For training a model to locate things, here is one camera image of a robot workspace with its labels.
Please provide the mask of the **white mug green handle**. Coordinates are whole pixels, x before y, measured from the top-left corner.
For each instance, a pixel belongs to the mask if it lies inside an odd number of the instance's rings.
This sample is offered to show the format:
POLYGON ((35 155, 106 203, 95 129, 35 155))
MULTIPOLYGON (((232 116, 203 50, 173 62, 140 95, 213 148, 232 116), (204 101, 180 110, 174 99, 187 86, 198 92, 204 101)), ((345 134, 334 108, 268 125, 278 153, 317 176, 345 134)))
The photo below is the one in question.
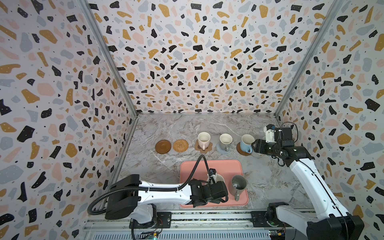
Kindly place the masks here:
POLYGON ((225 180, 220 174, 215 174, 215 175, 212 175, 211 177, 208 177, 207 182, 209 184, 214 184, 217 182, 225 182, 225 180))

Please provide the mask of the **white mug blue handle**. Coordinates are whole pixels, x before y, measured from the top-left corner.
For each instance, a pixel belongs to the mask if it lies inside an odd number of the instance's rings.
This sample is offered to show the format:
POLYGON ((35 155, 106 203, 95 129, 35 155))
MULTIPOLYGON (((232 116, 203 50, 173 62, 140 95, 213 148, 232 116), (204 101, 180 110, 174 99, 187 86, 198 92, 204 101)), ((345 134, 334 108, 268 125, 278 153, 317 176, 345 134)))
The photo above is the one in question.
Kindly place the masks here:
POLYGON ((252 143, 255 142, 255 138, 252 135, 245 134, 241 138, 240 149, 244 153, 251 154, 253 152, 252 143))

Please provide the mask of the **grey metal mug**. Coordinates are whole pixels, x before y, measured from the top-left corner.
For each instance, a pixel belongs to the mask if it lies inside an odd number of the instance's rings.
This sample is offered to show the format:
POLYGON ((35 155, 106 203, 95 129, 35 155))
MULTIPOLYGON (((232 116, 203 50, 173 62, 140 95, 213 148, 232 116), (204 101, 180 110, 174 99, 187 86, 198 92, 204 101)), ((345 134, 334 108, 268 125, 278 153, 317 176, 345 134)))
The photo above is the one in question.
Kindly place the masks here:
POLYGON ((235 175, 232 177, 229 192, 234 197, 235 201, 240 200, 240 196, 243 191, 247 188, 247 180, 241 175, 235 175))

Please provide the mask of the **dark brown round coaster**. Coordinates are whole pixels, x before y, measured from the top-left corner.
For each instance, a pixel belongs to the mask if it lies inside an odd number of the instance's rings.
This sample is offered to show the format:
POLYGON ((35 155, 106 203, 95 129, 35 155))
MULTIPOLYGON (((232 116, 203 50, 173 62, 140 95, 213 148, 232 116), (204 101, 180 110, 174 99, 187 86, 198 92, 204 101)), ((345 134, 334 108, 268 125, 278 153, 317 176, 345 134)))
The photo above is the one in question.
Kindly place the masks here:
POLYGON ((241 143, 237 144, 237 151, 240 155, 243 155, 243 156, 250 156, 251 155, 250 153, 247 153, 247 152, 244 152, 241 150, 241 143))
POLYGON ((168 153, 172 148, 172 144, 168 140, 160 140, 155 145, 155 150, 159 154, 166 154, 168 153))

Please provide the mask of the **grey blue round coaster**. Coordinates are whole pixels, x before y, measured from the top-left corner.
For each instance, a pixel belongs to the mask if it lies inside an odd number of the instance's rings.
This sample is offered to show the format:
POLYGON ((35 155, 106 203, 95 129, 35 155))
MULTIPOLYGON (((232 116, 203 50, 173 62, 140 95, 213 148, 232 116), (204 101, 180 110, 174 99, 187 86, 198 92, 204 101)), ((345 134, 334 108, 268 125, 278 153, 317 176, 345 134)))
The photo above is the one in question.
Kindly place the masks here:
POLYGON ((220 154, 227 155, 230 153, 231 145, 225 145, 225 144, 219 143, 216 145, 216 149, 220 154))

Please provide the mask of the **woven tan round coaster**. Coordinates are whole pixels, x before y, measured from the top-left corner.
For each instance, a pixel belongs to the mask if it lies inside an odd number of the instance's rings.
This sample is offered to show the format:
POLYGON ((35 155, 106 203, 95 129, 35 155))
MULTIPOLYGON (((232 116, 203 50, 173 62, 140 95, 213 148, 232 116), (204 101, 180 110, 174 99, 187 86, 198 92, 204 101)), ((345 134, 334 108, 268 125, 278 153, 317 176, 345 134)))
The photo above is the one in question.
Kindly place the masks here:
POLYGON ((177 152, 177 153, 183 153, 185 152, 187 149, 189 148, 189 143, 184 140, 184 139, 180 139, 180 140, 176 140, 173 144, 173 149, 177 152))

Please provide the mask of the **white mug grey handle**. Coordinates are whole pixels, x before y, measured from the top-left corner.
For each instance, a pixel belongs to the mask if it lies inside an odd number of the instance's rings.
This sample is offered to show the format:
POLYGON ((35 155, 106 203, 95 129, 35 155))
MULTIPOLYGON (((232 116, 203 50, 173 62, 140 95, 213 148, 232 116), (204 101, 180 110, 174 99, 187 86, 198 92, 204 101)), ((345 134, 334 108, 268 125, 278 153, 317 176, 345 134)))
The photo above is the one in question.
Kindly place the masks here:
POLYGON ((221 134, 220 135, 220 142, 225 145, 231 145, 233 142, 233 137, 230 134, 221 134))

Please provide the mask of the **white mug pink handle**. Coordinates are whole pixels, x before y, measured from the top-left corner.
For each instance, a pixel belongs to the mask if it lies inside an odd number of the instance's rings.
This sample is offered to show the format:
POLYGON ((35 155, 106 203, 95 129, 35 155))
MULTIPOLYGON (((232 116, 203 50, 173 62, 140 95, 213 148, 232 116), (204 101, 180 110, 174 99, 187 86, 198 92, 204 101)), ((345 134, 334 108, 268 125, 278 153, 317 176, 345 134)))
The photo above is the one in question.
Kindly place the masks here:
POLYGON ((210 141, 211 141, 211 135, 209 133, 201 132, 198 134, 198 144, 203 151, 205 151, 208 148, 210 141))

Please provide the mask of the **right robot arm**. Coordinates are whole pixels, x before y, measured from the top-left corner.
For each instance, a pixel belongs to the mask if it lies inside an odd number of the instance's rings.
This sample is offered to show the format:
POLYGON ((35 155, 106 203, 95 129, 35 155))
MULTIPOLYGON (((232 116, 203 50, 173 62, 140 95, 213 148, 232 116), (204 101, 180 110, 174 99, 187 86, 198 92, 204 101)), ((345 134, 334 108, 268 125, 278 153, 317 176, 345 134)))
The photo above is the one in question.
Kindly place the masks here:
POLYGON ((283 160, 298 178, 312 202, 316 217, 310 217, 285 202, 270 203, 266 221, 270 226, 286 223, 309 240, 357 240, 364 222, 341 204, 320 176, 314 158, 303 146, 296 146, 291 128, 264 127, 265 139, 252 143, 255 153, 283 160))

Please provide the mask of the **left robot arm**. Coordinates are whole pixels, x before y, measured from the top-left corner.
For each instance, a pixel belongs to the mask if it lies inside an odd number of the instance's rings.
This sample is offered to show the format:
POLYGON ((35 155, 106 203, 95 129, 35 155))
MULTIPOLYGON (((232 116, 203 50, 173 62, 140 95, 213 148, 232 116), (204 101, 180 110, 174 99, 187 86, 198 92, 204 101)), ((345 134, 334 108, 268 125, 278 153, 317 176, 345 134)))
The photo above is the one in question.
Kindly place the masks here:
POLYGON ((130 175, 113 184, 110 190, 118 192, 108 197, 105 219, 120 220, 133 215, 140 224, 153 220, 157 204, 173 203, 196 208, 229 200, 224 182, 211 184, 196 179, 170 185, 148 183, 141 181, 139 175, 130 175))

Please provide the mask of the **brown paw print coaster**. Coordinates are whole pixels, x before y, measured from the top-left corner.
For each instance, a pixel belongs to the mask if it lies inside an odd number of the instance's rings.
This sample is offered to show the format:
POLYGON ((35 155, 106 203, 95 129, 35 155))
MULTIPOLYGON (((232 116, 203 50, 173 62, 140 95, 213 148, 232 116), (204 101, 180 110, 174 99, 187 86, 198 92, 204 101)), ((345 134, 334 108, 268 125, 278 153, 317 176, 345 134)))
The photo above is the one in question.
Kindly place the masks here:
POLYGON ((196 143, 195 143, 195 150, 202 153, 202 154, 206 154, 210 151, 213 150, 213 143, 209 143, 208 147, 205 148, 205 150, 203 151, 203 149, 199 146, 199 141, 196 140, 196 143))

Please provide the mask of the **pink rectangular tray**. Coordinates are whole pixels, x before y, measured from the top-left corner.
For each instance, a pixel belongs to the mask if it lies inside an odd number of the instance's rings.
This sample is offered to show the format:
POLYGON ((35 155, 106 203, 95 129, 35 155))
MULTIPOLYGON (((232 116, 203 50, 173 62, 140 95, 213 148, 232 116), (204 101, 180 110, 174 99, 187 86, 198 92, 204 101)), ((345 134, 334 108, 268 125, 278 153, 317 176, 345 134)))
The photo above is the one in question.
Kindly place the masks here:
MULTIPOLYGON (((211 169, 215 169, 219 175, 221 175, 224 180, 228 190, 230 190, 230 183, 235 175, 243 175, 242 165, 238 160, 210 160, 207 161, 208 166, 211 169)), ((182 162, 180 169, 180 183, 185 182, 188 176, 190 175, 195 161, 186 161, 182 162)), ((193 179, 197 180, 207 180, 208 172, 203 160, 199 162, 199 165, 193 175, 193 179)), ((200 208, 213 208, 213 207, 233 207, 233 206, 245 206, 249 202, 249 196, 247 190, 244 190, 241 195, 239 201, 235 201, 235 197, 229 193, 229 200, 226 203, 214 204, 208 203, 205 206, 200 206, 200 208)))

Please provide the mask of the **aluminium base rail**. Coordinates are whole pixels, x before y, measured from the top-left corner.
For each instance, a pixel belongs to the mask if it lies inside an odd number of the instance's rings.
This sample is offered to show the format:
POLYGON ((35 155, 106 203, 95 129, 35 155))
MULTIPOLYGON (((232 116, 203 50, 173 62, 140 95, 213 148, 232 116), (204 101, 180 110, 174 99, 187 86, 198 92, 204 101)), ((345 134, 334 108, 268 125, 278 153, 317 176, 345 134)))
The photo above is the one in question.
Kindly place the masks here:
POLYGON ((107 221, 93 216, 83 240, 305 240, 290 224, 270 226, 265 210, 166 210, 150 229, 134 227, 131 219, 107 221))

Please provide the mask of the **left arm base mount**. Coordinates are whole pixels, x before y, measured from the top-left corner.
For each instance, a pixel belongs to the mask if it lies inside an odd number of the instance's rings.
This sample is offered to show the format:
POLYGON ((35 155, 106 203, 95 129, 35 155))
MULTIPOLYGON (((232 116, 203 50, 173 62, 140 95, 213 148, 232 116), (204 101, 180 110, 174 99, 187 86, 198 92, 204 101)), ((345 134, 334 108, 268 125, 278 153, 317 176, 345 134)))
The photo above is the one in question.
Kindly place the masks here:
POLYGON ((130 222, 129 228, 132 229, 169 229, 171 227, 172 213, 171 212, 156 212, 153 211, 149 218, 139 217, 130 222))

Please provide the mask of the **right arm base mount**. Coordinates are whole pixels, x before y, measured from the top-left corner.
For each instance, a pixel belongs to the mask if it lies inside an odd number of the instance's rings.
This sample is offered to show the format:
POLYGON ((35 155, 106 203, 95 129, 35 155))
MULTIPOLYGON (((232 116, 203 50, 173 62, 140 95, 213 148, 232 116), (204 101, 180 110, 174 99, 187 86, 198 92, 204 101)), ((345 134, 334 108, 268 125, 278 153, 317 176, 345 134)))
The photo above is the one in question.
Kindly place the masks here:
POLYGON ((283 228, 284 222, 281 222, 277 216, 278 207, 290 207, 285 202, 269 203, 266 210, 251 211, 251 222, 254 228, 283 228))

